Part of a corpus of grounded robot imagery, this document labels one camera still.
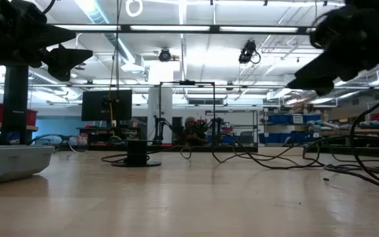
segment ceiling camera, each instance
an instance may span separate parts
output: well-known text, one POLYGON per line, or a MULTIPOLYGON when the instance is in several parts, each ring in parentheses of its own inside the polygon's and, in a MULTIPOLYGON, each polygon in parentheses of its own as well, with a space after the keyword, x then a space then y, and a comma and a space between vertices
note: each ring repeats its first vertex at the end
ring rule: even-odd
POLYGON ((169 49, 162 49, 162 51, 159 53, 160 62, 169 62, 171 58, 172 55, 170 55, 169 49))

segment black pole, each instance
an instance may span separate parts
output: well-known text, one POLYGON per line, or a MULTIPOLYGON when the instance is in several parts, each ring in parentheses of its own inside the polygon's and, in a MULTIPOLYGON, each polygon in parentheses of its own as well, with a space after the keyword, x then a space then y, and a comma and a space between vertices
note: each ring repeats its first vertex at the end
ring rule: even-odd
POLYGON ((215 145, 216 143, 216 87, 215 83, 212 82, 213 85, 213 131, 211 132, 211 141, 212 144, 215 145))
POLYGON ((162 118, 162 82, 159 84, 159 119, 162 118))
POLYGON ((5 73, 1 136, 8 140, 11 132, 18 132, 19 144, 26 144, 28 73, 28 66, 8 66, 5 73))

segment circular light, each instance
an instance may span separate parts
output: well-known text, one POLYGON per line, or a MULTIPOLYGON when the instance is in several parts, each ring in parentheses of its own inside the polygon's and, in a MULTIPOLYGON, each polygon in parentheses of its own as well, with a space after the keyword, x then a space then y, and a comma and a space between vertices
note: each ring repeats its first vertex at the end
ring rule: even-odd
POLYGON ((131 17, 139 16, 143 12, 143 1, 142 0, 127 0, 127 2, 125 2, 125 10, 128 16, 131 16, 131 17), (138 10, 132 13, 130 10, 130 4, 134 2, 138 3, 138 10))

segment ceiling beam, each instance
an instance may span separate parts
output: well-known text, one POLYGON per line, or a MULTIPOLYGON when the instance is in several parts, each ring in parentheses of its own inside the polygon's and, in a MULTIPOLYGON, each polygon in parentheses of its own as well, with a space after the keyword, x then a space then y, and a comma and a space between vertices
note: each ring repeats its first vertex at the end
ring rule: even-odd
POLYGON ((53 24, 76 33, 248 34, 308 36, 311 26, 232 26, 179 24, 53 24))

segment black stand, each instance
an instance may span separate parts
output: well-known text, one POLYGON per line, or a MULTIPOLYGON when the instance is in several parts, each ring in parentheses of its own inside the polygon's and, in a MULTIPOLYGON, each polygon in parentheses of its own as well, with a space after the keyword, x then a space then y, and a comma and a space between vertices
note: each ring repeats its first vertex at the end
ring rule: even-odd
POLYGON ((149 161, 147 154, 147 141, 128 141, 127 158, 112 163, 116 167, 154 167, 162 165, 159 161, 149 161))
POLYGON ((8 66, 5 74, 1 136, 7 140, 9 132, 19 132, 19 144, 27 139, 28 73, 28 66, 8 66))

